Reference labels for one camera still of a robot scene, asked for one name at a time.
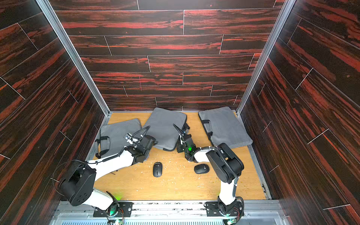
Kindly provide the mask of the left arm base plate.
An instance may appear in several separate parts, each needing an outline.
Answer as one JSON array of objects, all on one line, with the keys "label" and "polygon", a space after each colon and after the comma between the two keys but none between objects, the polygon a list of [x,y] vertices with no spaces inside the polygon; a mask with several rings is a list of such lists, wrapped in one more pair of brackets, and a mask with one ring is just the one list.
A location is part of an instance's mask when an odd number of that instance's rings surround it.
[{"label": "left arm base plate", "polygon": [[131,216],[133,209],[133,202],[117,202],[117,206],[115,203],[112,203],[109,208],[105,211],[96,208],[93,214],[95,218],[128,218]]}]

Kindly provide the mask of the black computer mouse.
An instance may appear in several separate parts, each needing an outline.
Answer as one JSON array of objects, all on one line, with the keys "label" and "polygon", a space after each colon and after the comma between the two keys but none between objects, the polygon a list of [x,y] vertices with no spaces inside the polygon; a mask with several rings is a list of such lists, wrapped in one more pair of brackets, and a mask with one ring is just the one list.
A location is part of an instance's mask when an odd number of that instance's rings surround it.
[{"label": "black computer mouse", "polygon": [[210,171],[210,168],[207,164],[198,164],[194,167],[194,172],[196,174],[205,174]]},{"label": "black computer mouse", "polygon": [[158,178],[161,177],[163,174],[163,165],[161,162],[156,162],[153,165],[153,176]]}]

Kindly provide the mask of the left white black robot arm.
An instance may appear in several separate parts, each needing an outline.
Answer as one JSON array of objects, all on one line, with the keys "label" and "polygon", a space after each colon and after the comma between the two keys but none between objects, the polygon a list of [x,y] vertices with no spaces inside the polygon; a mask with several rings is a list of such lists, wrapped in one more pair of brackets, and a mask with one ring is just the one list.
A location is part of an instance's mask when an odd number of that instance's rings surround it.
[{"label": "left white black robot arm", "polygon": [[91,161],[72,160],[60,179],[59,193],[72,206],[86,204],[104,211],[107,217],[117,216],[121,211],[118,200],[109,192],[95,189],[95,181],[113,171],[144,162],[158,143],[149,135],[129,136],[127,140],[129,146],[110,156]]}]

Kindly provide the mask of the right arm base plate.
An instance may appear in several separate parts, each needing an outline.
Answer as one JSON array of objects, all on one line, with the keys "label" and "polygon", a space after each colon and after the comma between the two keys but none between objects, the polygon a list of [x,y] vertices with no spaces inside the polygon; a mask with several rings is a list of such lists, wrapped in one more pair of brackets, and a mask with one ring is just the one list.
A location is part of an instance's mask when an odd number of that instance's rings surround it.
[{"label": "right arm base plate", "polygon": [[225,205],[221,202],[206,202],[204,204],[206,214],[208,217],[242,217],[244,212],[242,209],[242,203],[235,200],[230,205]]}]

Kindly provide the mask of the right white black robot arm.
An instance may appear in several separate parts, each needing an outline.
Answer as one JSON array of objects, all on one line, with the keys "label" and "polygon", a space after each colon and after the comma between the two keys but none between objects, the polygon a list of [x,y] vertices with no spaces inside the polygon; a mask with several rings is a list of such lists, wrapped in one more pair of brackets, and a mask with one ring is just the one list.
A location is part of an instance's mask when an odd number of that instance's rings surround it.
[{"label": "right white black robot arm", "polygon": [[189,162],[209,162],[221,181],[217,206],[222,215],[228,216],[237,203],[236,188],[239,177],[244,169],[243,162],[226,144],[197,148],[191,135],[179,134],[177,151],[185,154]]}]

